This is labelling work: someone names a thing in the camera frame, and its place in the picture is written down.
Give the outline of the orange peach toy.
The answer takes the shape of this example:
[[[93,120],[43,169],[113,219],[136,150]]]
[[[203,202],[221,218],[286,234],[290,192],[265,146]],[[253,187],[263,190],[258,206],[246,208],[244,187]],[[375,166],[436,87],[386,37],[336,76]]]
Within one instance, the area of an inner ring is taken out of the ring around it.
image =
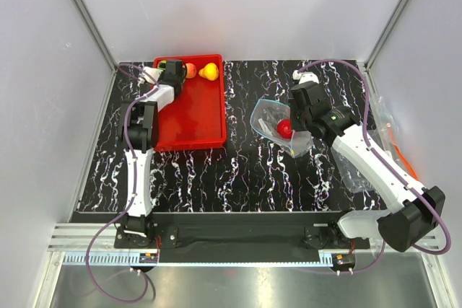
[[[186,78],[192,79],[197,75],[197,68],[193,63],[186,63]]]

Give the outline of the red apple toy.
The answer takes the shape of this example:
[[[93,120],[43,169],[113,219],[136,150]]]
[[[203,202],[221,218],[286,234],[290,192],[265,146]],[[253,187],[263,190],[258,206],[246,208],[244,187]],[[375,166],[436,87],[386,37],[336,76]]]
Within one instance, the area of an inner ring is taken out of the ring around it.
[[[282,138],[291,139],[293,134],[291,120],[286,118],[279,121],[276,127],[276,131]]]

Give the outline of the clear blue zip bag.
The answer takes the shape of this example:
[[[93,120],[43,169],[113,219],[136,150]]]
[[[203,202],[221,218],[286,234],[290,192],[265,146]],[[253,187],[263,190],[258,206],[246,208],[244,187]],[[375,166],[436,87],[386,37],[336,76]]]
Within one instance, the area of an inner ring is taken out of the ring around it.
[[[277,144],[292,158],[307,154],[314,141],[309,131],[296,132],[290,120],[290,107],[281,102],[259,99],[250,116],[251,128]]]

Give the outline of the red plastic tray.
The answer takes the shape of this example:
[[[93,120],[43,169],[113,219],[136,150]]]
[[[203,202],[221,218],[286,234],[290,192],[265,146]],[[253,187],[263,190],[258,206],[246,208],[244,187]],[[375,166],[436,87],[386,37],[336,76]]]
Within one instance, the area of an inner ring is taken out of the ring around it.
[[[187,79],[178,99],[159,111],[155,150],[218,149],[227,140],[223,58],[218,53],[176,58],[198,70],[214,63],[219,75],[214,81],[200,76]]]

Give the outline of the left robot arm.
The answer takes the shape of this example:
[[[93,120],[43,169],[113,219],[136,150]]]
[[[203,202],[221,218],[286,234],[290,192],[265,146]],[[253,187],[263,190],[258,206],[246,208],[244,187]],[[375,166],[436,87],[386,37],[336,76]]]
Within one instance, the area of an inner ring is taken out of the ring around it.
[[[181,60],[167,59],[154,68],[122,63],[119,67],[139,71],[138,81],[148,90],[125,101],[120,109],[119,139],[127,163],[128,197],[118,220],[118,247],[148,247],[157,240],[152,218],[150,164],[159,141],[159,114],[183,91],[187,67]]]

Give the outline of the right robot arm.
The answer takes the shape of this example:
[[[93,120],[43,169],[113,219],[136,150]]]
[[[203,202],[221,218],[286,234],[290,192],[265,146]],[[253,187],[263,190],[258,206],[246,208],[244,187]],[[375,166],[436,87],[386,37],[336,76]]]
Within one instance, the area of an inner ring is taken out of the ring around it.
[[[385,202],[384,210],[350,211],[328,229],[329,242],[345,247],[354,238],[381,238],[405,252],[441,224],[445,194],[406,174],[367,135],[350,108],[333,107],[315,82],[291,88],[290,119],[296,132],[307,131],[347,159]]]

